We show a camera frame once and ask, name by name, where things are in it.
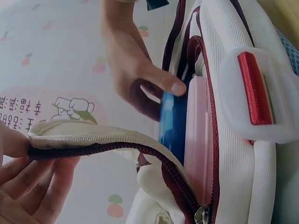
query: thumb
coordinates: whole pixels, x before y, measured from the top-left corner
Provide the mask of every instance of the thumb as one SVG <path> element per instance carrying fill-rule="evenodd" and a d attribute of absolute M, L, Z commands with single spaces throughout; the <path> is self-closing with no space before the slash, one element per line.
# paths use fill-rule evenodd
<path fill-rule="evenodd" d="M 182 96 L 186 92 L 186 85 L 179 78 L 153 64 L 146 69 L 142 78 L 175 96 Z"/>
<path fill-rule="evenodd" d="M 22 133 L 12 130 L 0 123 L 0 135 L 2 136 L 2 148 L 4 155 L 10 157 L 23 157 L 28 155 L 28 149 L 30 146 L 28 138 Z"/>

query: fingernail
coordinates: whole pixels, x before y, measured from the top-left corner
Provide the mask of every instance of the fingernail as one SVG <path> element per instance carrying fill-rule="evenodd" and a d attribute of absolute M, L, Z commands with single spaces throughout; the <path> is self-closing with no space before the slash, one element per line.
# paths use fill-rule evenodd
<path fill-rule="evenodd" d="M 186 86 L 183 83 L 174 83 L 171 87 L 171 92 L 180 96 L 186 92 Z"/>

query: play mat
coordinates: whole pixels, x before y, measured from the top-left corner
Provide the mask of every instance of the play mat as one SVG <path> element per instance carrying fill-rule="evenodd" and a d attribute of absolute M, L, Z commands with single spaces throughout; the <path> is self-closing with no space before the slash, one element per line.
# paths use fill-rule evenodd
<path fill-rule="evenodd" d="M 176 4 L 147 12 L 146 1 L 136 3 L 134 19 L 157 66 Z M 99 0 L 15 0 L 3 7 L 0 119 L 7 126 L 27 134 L 38 122 L 78 119 L 156 137 L 157 123 L 114 92 L 98 21 Z M 134 170 L 113 152 L 82 158 L 57 223 L 125 223 L 138 190 Z"/>

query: finger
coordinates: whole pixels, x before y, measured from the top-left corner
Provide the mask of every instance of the finger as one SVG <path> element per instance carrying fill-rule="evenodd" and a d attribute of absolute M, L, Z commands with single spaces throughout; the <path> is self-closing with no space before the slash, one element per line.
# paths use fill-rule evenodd
<path fill-rule="evenodd" d="M 55 169 L 54 167 L 48 171 L 47 175 L 32 189 L 29 194 L 19 200 L 20 205 L 28 214 L 33 215 L 39 208 L 50 186 Z"/>
<path fill-rule="evenodd" d="M 146 92 L 148 92 L 149 94 L 157 97 L 158 99 L 161 99 L 163 96 L 163 90 L 161 90 L 159 87 L 157 87 L 156 85 L 148 82 L 148 81 L 144 81 L 144 83 L 142 83 L 141 85 L 144 90 Z"/>
<path fill-rule="evenodd" d="M 28 138 L 5 126 L 2 122 L 0 128 L 3 132 L 3 154 L 14 158 L 27 156 L 30 146 Z"/>
<path fill-rule="evenodd" d="M 15 200 L 0 190 L 1 224 L 39 224 Z"/>
<path fill-rule="evenodd" d="M 151 100 L 139 87 L 130 89 L 129 103 L 143 115 L 155 120 L 160 120 L 160 104 Z"/>
<path fill-rule="evenodd" d="M 40 182 L 51 168 L 53 162 L 53 160 L 32 161 L 14 179 L 3 184 L 0 189 L 6 192 L 13 199 L 18 200 L 20 197 L 29 193 L 33 187 Z"/>
<path fill-rule="evenodd" d="M 146 66 L 138 75 L 175 96 L 182 96 L 187 89 L 186 85 L 175 75 L 161 70 L 153 64 Z"/>
<path fill-rule="evenodd" d="M 34 218 L 41 224 L 54 223 L 71 188 L 74 169 L 79 158 L 62 159 L 56 166 L 52 183 Z"/>
<path fill-rule="evenodd" d="M 0 186 L 14 179 L 32 160 L 29 157 L 21 157 L 9 161 L 0 168 Z"/>

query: cartoon fruit print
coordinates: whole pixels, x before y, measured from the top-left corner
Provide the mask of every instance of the cartoon fruit print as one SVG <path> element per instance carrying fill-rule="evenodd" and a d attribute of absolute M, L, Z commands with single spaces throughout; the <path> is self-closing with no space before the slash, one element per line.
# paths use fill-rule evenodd
<path fill-rule="evenodd" d="M 31 57 L 32 53 L 26 54 L 24 60 L 22 61 L 22 66 L 29 65 Z"/>
<path fill-rule="evenodd" d="M 5 41 L 7 39 L 8 31 L 4 33 L 3 37 L 1 38 L 1 41 Z"/>
<path fill-rule="evenodd" d="M 138 30 L 139 30 L 139 33 L 142 37 L 148 37 L 149 36 L 149 32 L 148 32 L 149 29 L 147 27 L 142 26 L 142 27 L 139 27 Z"/>
<path fill-rule="evenodd" d="M 36 10 L 39 8 L 40 5 L 41 5 L 41 4 L 36 4 L 36 5 L 33 7 L 32 11 L 36 11 Z"/>
<path fill-rule="evenodd" d="M 53 21 L 50 20 L 49 22 L 47 22 L 47 23 L 44 25 L 43 30 L 50 29 L 51 26 L 52 26 L 52 24 L 53 24 Z"/>
<path fill-rule="evenodd" d="M 104 57 L 98 57 L 96 64 L 93 66 L 94 73 L 104 73 L 106 71 L 106 59 Z"/>
<path fill-rule="evenodd" d="M 112 204 L 109 205 L 109 207 L 107 209 L 107 214 L 110 217 L 115 217 L 115 218 L 123 217 L 123 209 L 119 205 L 122 203 L 122 198 L 119 195 L 111 195 L 108 198 L 108 201 Z"/>

